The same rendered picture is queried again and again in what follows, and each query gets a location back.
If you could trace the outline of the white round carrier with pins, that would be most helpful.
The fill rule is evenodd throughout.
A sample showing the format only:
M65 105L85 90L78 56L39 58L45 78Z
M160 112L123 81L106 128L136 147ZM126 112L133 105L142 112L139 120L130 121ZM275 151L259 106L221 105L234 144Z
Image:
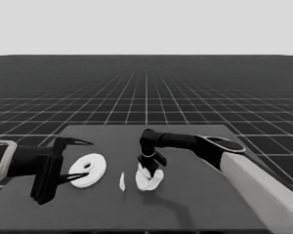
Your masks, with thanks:
M148 180L147 191L152 191L158 187L158 185L161 183L161 181L163 179L160 182L156 182L154 180L154 176L152 176L152 177L148 177L147 175L144 176L144 175L140 174L137 170L136 171L136 184L137 184L137 180Z

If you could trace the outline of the large thick white disc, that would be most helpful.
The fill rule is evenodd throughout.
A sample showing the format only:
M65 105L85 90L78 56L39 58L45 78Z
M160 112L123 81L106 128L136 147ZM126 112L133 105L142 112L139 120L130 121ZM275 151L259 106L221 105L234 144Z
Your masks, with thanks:
M83 174L87 173L79 179L75 179L71 184L77 188L86 188L98 182L106 171L105 157L98 153L91 153L80 157L70 167L68 173Z

